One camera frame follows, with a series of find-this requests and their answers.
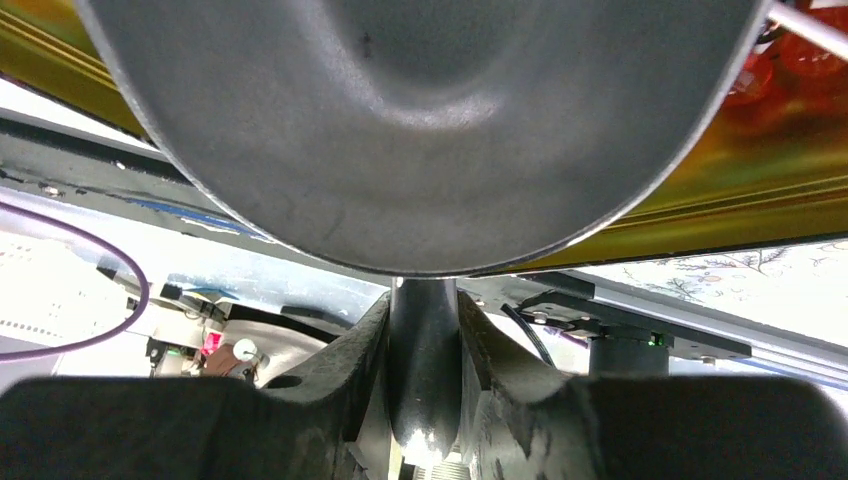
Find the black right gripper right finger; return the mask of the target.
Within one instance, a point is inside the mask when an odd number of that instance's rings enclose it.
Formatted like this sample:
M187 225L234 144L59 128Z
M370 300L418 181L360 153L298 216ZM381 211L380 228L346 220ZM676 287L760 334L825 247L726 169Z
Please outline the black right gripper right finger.
M596 415L584 382L545 364L458 295L459 444L474 479L594 479Z

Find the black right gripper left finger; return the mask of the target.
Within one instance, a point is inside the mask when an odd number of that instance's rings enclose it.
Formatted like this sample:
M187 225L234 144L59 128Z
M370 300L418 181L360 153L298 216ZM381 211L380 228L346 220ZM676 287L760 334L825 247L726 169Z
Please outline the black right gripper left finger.
M271 399L260 422L259 475L268 479L385 479L390 428L383 369L389 296L345 334L261 391Z

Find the metal scoop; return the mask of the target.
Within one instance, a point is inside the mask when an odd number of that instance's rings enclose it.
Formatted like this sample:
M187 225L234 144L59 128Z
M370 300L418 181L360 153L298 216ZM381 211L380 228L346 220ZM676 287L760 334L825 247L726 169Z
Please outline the metal scoop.
M80 1L158 149L287 247L393 277L389 415L459 429L459 277L595 234L692 149L763 1Z

